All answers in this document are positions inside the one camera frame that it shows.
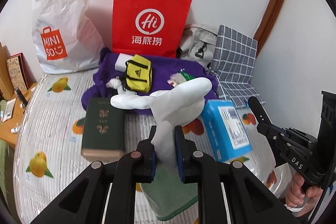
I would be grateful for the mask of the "person right hand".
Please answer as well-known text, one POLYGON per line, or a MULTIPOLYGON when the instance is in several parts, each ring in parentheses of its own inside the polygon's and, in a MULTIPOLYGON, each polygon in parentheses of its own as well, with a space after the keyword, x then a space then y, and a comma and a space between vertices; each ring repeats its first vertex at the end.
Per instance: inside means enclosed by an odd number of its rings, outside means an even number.
POLYGON ((299 211, 301 214, 310 212, 316 205, 323 190, 318 186, 311 186, 306 191, 302 189, 304 178, 296 172, 291 180, 291 186, 285 196, 286 204, 289 207, 298 207, 303 204, 305 197, 309 197, 305 206, 299 211))

